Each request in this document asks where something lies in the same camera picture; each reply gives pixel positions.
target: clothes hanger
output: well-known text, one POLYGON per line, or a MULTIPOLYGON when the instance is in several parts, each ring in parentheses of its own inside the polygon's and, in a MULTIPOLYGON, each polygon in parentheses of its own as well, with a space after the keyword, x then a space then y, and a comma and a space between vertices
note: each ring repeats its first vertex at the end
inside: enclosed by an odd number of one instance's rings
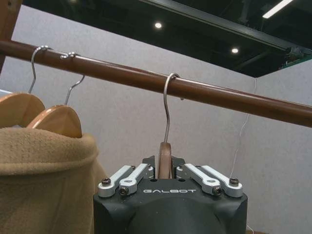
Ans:
MULTIPOLYGON (((76 53, 70 52, 60 58, 73 58, 75 55, 76 53)), ((79 85, 84 80, 84 77, 85 75, 83 75, 81 80, 69 88, 64 105, 52 106, 51 108, 42 111, 33 119, 27 128, 43 129, 72 138, 82 137, 79 117, 74 109, 67 106, 67 103, 72 89, 79 85)))
POLYGON ((170 170, 171 170, 171 145, 168 143, 168 134, 170 128, 170 115, 168 110, 168 103, 167 103, 167 89, 170 80, 175 79, 176 77, 180 77, 176 73, 171 73, 165 82, 164 87, 164 106, 166 111, 167 117, 167 125, 166 125, 166 132, 165 132, 165 139, 160 144, 159 148, 159 164, 158 164, 158 178, 159 179, 169 179, 170 178, 170 170))
POLYGON ((36 82, 34 66, 35 55, 38 51, 50 49, 47 45, 39 46, 33 52, 31 65, 33 69, 33 82, 28 93, 12 93, 0 97, 0 128, 19 125, 26 127, 41 111, 45 109, 42 101, 31 94, 36 82))

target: black ceiling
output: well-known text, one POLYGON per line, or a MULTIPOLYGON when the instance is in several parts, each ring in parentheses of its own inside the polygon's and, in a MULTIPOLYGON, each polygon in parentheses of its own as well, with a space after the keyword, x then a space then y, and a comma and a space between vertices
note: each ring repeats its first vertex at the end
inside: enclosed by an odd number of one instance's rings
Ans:
MULTIPOLYGON (((262 15, 281 0, 175 1, 312 48, 312 0, 294 0, 266 20, 262 15), (242 14, 247 1, 249 8, 242 14)), ((23 4, 253 77, 276 71, 289 60, 285 51, 139 0, 24 0, 23 4), (161 29, 154 27, 157 21, 161 29), (231 53, 234 46, 238 54, 231 53)))

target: gray wall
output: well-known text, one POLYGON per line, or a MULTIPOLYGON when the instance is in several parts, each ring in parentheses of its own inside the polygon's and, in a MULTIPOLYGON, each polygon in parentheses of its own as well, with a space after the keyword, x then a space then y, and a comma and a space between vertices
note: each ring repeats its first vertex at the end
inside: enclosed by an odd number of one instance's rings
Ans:
MULTIPOLYGON (((25 6, 13 39, 164 74, 177 72, 185 78, 243 91, 253 89, 254 80, 248 76, 25 6)), ((40 65, 36 71, 33 94, 46 107, 63 103, 67 89, 81 78, 40 65)), ((29 62, 6 59, 0 88, 27 91, 31 80, 29 62)), ((69 105, 77 111, 84 132, 96 137, 99 159, 108 174, 158 155, 165 131, 161 94, 86 78, 73 90, 69 105)), ((168 105, 173 154, 195 164, 211 164, 228 174, 244 114, 174 97, 169 97, 168 105)))
MULTIPOLYGON (((25 6, 13 39, 165 74, 177 72, 247 92, 254 87, 251 77, 25 6)), ((258 78, 257 93, 311 105, 311 65, 306 62, 258 78)), ((67 89, 81 77, 40 65, 36 71, 33 93, 46 107, 63 103, 67 89)), ((0 89, 27 91, 31 79, 30 63, 7 58, 0 89)), ((245 115, 174 97, 168 103, 173 154, 194 164, 210 164, 228 175, 245 115)), ((69 105, 77 111, 84 132, 96 137, 99 159, 108 174, 158 154, 165 129, 161 94, 86 78, 73 91, 69 105)), ((311 133, 305 127, 251 116, 234 175, 249 196, 249 224, 255 230, 311 232, 311 133)))
MULTIPOLYGON (((312 105, 312 60, 257 79, 257 94, 312 105)), ((249 224, 271 234, 312 230, 312 129, 251 116, 235 175, 249 224)))

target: wooden clothes rod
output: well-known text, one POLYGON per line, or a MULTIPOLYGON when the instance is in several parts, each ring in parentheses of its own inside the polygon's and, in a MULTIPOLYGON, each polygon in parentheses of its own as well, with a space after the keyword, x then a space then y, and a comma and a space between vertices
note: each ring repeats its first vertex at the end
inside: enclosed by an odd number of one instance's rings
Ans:
MULTIPOLYGON (((0 54, 27 61, 31 60, 32 53, 36 48, 37 46, 16 41, 0 41, 0 54)), ((63 54, 53 50, 39 51, 36 54, 35 62, 69 72, 163 93, 166 75, 82 56, 61 60, 59 57, 63 54)), ((257 96, 182 78, 170 81, 168 94, 252 115, 312 127, 312 106, 257 96)))

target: light fixture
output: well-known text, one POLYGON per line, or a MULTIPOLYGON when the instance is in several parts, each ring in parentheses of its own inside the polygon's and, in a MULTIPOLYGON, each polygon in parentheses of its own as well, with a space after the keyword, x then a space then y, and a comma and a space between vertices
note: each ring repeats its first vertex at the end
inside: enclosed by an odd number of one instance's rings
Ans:
POLYGON ((272 15, 274 15, 276 12, 287 6, 289 3, 291 3, 293 0, 282 0, 278 5, 273 7, 270 11, 265 13, 262 17, 263 18, 270 18, 272 15))
POLYGON ((157 22, 157 23, 155 23, 155 28, 161 28, 162 27, 162 25, 161 25, 161 23, 159 23, 159 22, 157 22))
POLYGON ((232 49, 232 53, 233 53, 233 54, 237 54, 238 52, 239 52, 239 50, 238 50, 237 48, 233 48, 233 49, 232 49))

